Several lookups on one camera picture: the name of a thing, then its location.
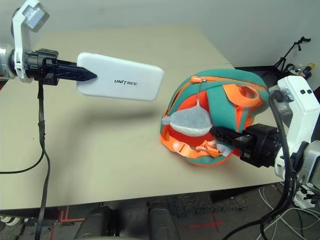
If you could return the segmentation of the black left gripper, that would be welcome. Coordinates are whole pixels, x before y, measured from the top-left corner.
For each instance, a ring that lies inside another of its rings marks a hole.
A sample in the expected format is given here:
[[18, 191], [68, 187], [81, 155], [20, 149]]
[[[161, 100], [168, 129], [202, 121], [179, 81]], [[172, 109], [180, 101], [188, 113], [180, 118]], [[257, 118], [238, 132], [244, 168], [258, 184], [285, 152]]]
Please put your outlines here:
[[26, 53], [25, 73], [29, 78], [43, 85], [57, 86], [59, 79], [85, 82], [97, 78], [97, 75], [76, 62], [58, 60], [56, 50], [39, 49]]

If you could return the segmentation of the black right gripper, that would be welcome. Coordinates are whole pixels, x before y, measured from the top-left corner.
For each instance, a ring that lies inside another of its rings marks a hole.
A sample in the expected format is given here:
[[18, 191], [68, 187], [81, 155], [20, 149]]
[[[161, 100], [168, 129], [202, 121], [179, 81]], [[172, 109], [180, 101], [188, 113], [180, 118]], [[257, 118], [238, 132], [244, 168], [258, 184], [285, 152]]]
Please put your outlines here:
[[242, 132], [213, 126], [211, 135], [216, 140], [239, 149], [240, 159], [257, 168], [273, 167], [282, 147], [278, 129], [261, 123], [251, 125]]

